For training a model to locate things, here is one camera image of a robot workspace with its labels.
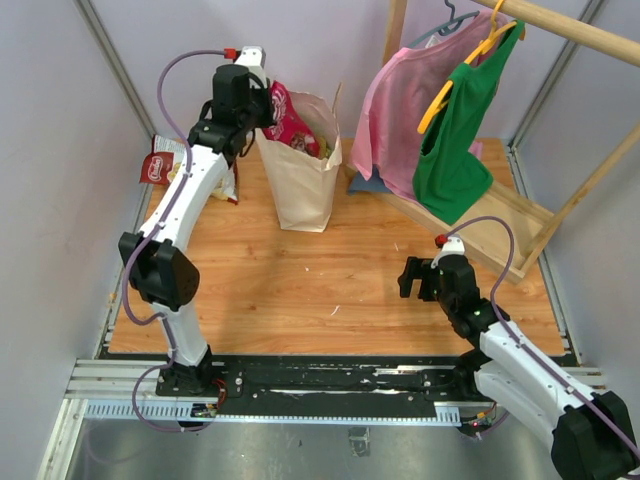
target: green shirt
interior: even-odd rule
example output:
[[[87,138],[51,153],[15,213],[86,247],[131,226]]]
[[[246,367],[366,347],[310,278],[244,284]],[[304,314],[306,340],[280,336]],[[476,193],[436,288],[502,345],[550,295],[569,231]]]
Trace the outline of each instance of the green shirt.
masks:
[[[493,182],[489,170],[469,153],[469,147],[523,29],[524,23],[518,22],[505,32],[493,55],[479,66],[463,63],[453,71],[449,103],[425,134],[413,189],[418,201],[449,225],[464,215]]]

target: brown paper bag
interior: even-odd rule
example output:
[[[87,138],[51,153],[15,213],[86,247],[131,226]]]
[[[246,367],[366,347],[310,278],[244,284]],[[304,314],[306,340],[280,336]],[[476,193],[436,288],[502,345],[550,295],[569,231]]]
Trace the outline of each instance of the brown paper bag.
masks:
[[[329,158],[319,159],[295,150],[282,142],[267,140],[261,130],[256,141],[267,172],[276,204],[280,228],[303,232],[322,232],[329,223],[333,193],[342,163],[340,129],[335,107],[310,93],[289,92],[300,118],[314,134],[326,138],[332,149]]]

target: wooden clothing rack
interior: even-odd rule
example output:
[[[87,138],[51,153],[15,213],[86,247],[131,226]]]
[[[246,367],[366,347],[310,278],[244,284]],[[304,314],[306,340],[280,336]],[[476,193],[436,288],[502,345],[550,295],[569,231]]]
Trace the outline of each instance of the wooden clothing rack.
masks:
[[[498,0],[473,1],[491,8],[494,8],[498,3]],[[400,47],[406,8],[407,0],[390,0],[383,64]],[[640,67],[640,43],[525,0],[506,0],[500,11],[525,23]],[[481,215],[495,215],[509,223],[515,236],[516,250],[507,279],[518,283],[535,264],[538,256],[566,216],[639,140],[640,122],[555,213],[494,181],[489,191],[472,205],[453,226]],[[446,233],[452,228],[413,202],[392,194],[379,193],[375,195],[434,233]],[[467,253],[471,258],[496,272],[502,272],[509,254],[509,239],[500,225],[480,222],[462,230],[460,236],[464,240]]]

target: wooden rod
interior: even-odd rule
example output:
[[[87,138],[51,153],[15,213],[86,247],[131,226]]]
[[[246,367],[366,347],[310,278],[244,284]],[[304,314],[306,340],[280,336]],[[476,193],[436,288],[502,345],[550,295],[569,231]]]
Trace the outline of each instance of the wooden rod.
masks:
[[[494,8],[498,3],[498,0],[473,1],[491,8]],[[635,2],[629,3],[629,8],[636,7]],[[500,7],[500,11],[580,45],[640,67],[640,43],[628,38],[615,35],[526,0],[506,0]]]
[[[571,195],[571,198],[565,203],[558,212],[549,219],[547,224],[542,227],[540,232],[535,236],[531,243],[527,246],[525,255],[527,260],[525,265],[534,262],[542,249],[547,245],[549,239],[560,226],[562,221],[571,211],[582,201],[587,194],[611,171],[616,164],[624,158],[624,156],[640,141],[640,122],[629,132],[629,134],[620,142],[620,144],[609,154],[609,156],[596,168],[591,175],[584,181],[582,185]]]
[[[389,16],[387,17],[387,31],[385,33],[384,53],[382,65],[384,66],[400,48],[404,15],[407,11],[407,0],[389,0]]]

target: wooden tabletop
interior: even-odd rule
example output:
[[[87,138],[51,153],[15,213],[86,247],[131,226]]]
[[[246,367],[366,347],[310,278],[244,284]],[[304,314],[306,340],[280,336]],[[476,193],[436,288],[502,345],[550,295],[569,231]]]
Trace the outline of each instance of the wooden tabletop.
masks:
[[[483,162],[513,187],[502,144],[483,142]],[[344,143],[348,152],[350,142]],[[416,292],[411,299],[398,295],[407,256],[436,254],[429,231],[372,195],[348,196],[343,171],[326,231],[283,231],[257,147],[238,168],[239,204],[210,198],[187,252],[200,270],[196,308],[213,352],[458,355],[470,349],[437,303],[418,300]],[[148,213],[163,193],[154,189]],[[474,268],[488,296],[497,276]],[[139,316],[150,312],[137,292],[130,297]],[[503,283],[497,300],[544,352],[564,352],[537,266],[519,285]],[[160,325],[135,326],[120,309],[111,352],[166,348]]]

